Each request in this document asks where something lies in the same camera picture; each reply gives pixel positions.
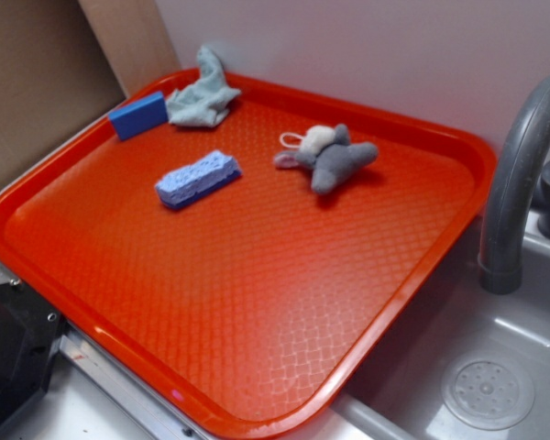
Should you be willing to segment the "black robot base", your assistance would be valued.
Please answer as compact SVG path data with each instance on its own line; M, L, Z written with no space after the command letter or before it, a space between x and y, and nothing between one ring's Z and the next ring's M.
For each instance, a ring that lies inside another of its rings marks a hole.
M0 434L47 394L64 326L22 280L0 284Z

